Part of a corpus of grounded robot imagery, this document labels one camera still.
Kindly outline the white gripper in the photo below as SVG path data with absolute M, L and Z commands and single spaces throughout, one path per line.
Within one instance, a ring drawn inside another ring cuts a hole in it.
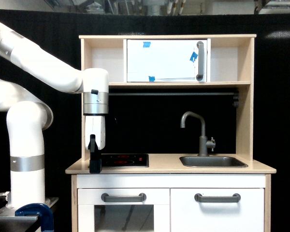
M 90 152 L 89 172 L 102 171 L 100 150 L 105 148 L 105 116 L 85 116 L 85 148 Z

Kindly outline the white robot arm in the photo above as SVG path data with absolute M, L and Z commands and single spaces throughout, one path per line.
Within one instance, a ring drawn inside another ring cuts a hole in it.
M 109 75 L 105 69 L 77 70 L 0 22 L 0 56 L 50 87 L 83 95 L 85 148 L 92 173 L 101 171 L 108 114 Z M 0 79 L 0 112 L 6 112 L 10 144 L 11 193 L 18 209 L 45 202 L 43 131 L 52 124 L 50 107 L 18 84 Z

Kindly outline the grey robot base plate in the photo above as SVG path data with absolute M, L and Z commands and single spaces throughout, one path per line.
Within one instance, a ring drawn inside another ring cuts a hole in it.
M 57 209 L 57 202 L 59 197 L 49 197 L 45 199 L 44 204 L 46 204 L 52 212 L 55 212 Z M 29 215 L 29 216 L 15 216 L 16 209 L 11 206 L 4 206 L 0 209 L 0 220 L 32 220 L 36 221 L 38 216 Z

